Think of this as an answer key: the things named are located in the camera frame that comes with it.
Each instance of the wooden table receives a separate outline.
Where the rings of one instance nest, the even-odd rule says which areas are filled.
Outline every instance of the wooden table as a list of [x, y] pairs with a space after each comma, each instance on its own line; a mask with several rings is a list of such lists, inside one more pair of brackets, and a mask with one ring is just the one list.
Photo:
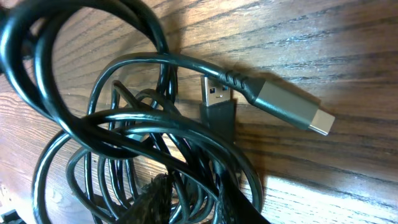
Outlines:
[[[236, 144], [261, 177], [262, 214], [272, 223], [398, 223], [398, 1], [145, 2], [174, 51], [252, 75], [277, 75], [321, 99], [336, 116], [324, 137], [293, 128], [234, 93]], [[84, 115], [93, 82], [112, 59], [151, 51], [149, 41], [121, 20], [81, 10], [63, 28], [53, 56], [58, 87], [71, 111]], [[137, 93], [155, 87], [157, 72], [156, 65], [126, 66], [112, 80]], [[200, 75], [180, 69], [178, 84], [177, 107], [198, 119]], [[109, 108], [109, 102], [110, 82], [99, 109]], [[35, 163], [59, 130], [0, 77], [0, 181], [29, 223], [34, 222]], [[65, 165], [77, 149], [72, 141], [58, 153], [47, 180], [47, 207], [55, 223], [92, 222], [65, 178]], [[140, 184], [164, 172], [144, 158], [137, 158], [137, 166]], [[80, 164], [81, 184], [82, 170]], [[243, 186], [248, 193], [245, 181]]]

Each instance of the wooden surface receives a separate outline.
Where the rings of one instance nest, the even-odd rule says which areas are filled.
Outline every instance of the wooden surface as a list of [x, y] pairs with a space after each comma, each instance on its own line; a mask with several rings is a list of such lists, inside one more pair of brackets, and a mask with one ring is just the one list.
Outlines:
[[[283, 78], [322, 100], [336, 116], [324, 137], [295, 129], [234, 93], [236, 144], [261, 177], [262, 214], [272, 223], [398, 223], [398, 1], [145, 2], [160, 18], [174, 51], [252, 75]], [[93, 82], [108, 62], [153, 50], [121, 20], [81, 10], [63, 28], [53, 57], [67, 105], [83, 116]], [[112, 80], [137, 93], [154, 88], [157, 75], [158, 66], [134, 65]], [[109, 107], [109, 84], [100, 109]], [[199, 74], [180, 69], [178, 90], [179, 110], [198, 119]], [[29, 223], [35, 163], [58, 130], [0, 77], [0, 181]], [[57, 223], [92, 222], [65, 179], [65, 164], [77, 149], [72, 141], [58, 153], [47, 181], [47, 206]], [[147, 159], [137, 158], [137, 163], [140, 184], [164, 172]], [[81, 172], [80, 164], [76, 174], [82, 184]]]

